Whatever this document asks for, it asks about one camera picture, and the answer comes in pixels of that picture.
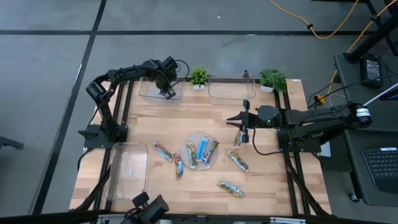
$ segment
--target yellow cable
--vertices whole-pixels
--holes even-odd
[[[289,14],[289,15],[291,15],[291,16],[294,16],[294,17],[296,17],[296,18],[301,19],[304,23],[306,23],[306,25],[310,25],[310,23],[307,22],[304,18],[302,18],[302,17],[300,17],[300,16],[298,16],[298,15],[296,15],[296,14],[293,14],[293,13],[291,13],[291,12],[289,12],[289,11],[286,11],[285,9],[282,9],[282,8],[281,8],[280,6],[278,6],[273,0],[269,0],[269,1],[270,1],[271,3],[273,3],[273,5],[275,5],[278,9],[280,9],[280,10],[286,12],[287,14]],[[336,29],[335,31],[333,31],[329,36],[327,36],[327,37],[320,37],[320,36],[318,36],[318,34],[314,31],[314,29],[312,29],[312,27],[310,27],[310,30],[311,30],[312,33],[315,35],[315,37],[317,37],[318,39],[321,39],[321,40],[326,40],[326,39],[328,39],[329,37],[333,36],[337,31],[340,30],[340,28],[344,25],[344,23],[347,21],[347,19],[349,18],[349,16],[350,16],[351,13],[353,12],[353,10],[354,10],[354,8],[355,8],[355,6],[357,5],[358,2],[359,2],[359,0],[356,0],[356,2],[354,3],[353,7],[351,8],[351,10],[349,11],[349,13],[347,14],[347,16],[345,17],[345,19],[343,20],[343,22],[341,22],[341,24],[337,27],[337,29]]]
[[[382,9],[382,10],[377,14],[377,16],[380,16],[386,9],[388,9],[388,7],[390,7],[390,6],[391,6],[392,4],[394,4],[396,1],[398,1],[398,0],[393,0],[392,2],[390,2],[390,4],[386,5],[386,6],[384,7],[384,9]],[[358,36],[358,38],[355,40],[355,42],[349,47],[349,49],[347,50],[347,53],[349,53],[349,52],[353,49],[353,47],[356,45],[356,43],[358,43],[358,41],[360,40],[360,38],[362,38],[362,36],[363,36],[363,34],[365,33],[365,31],[366,31],[372,24],[373,24],[373,21],[369,22],[369,24],[365,27],[365,29],[363,29],[362,33]],[[328,94],[331,92],[331,84],[333,83],[333,80],[335,79],[336,75],[337,75],[337,70],[335,70],[335,72],[334,72],[334,74],[333,74],[333,76],[332,76],[332,78],[331,78],[331,80],[330,80],[330,86],[329,86],[329,89],[328,89]]]

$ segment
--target small green plant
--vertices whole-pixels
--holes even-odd
[[[192,85],[204,85],[207,82],[209,72],[205,67],[196,66],[192,71]]]
[[[278,70],[265,69],[260,72],[260,83],[273,87],[276,91],[286,92],[286,76]]]

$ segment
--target concrete floor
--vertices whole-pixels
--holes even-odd
[[[352,3],[275,0],[314,23],[316,30],[333,30]],[[3,0],[0,30],[91,30],[100,0]],[[373,1],[376,11],[383,4]],[[359,30],[370,13],[359,4],[343,30]],[[108,1],[99,30],[307,30],[306,25],[269,1]],[[22,151],[0,151],[0,216],[30,213],[47,158],[88,42],[88,35],[0,35],[0,136],[25,143]],[[97,35],[65,141],[55,169],[44,213],[68,210],[82,153],[84,129],[94,103],[87,84],[110,68],[131,66],[148,58],[171,55],[191,67],[204,65],[217,75],[258,74],[264,68],[301,78],[306,96],[328,84],[333,56],[345,52],[356,37],[318,40],[313,36],[248,35]],[[391,55],[384,41],[373,52]],[[333,213],[396,223],[398,208],[353,203],[349,176],[325,172]]]

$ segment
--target wooden tabletop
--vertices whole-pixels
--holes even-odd
[[[161,194],[168,203],[169,213],[212,214],[212,215],[283,215],[292,214],[286,170],[282,154],[260,156],[250,143],[235,150],[248,164],[249,172],[239,169],[228,157],[238,129],[226,124],[226,118],[243,110],[242,104],[212,105],[208,90],[193,90],[187,83],[180,101],[153,99],[139,95],[139,82],[134,82],[129,107],[127,142],[143,142],[147,145],[149,173],[146,192],[151,199]],[[245,84],[214,83],[212,91],[220,89],[234,91],[246,89]],[[287,80],[292,109],[306,110],[305,96],[300,80]],[[259,91],[251,100],[251,112],[261,105],[275,106],[273,93]],[[204,132],[220,142],[215,164],[208,170],[192,171],[184,167],[181,179],[175,175],[175,164],[167,162],[152,147],[160,141],[171,153],[179,152],[184,139],[194,132]],[[256,146],[261,152],[278,151],[275,129],[257,129]],[[93,190],[100,176],[104,149],[95,149],[82,160],[76,180],[70,208],[79,206]],[[328,196],[319,161],[309,153],[301,153],[305,183],[317,202],[330,211]],[[237,185],[245,193],[244,198],[234,198],[216,184],[227,181]],[[302,212],[300,193],[296,188],[299,211]],[[133,207],[131,201],[114,201],[112,211],[125,212]]]

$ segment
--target keyboard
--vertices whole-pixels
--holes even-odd
[[[398,194],[398,150],[395,147],[362,150],[377,189]]]

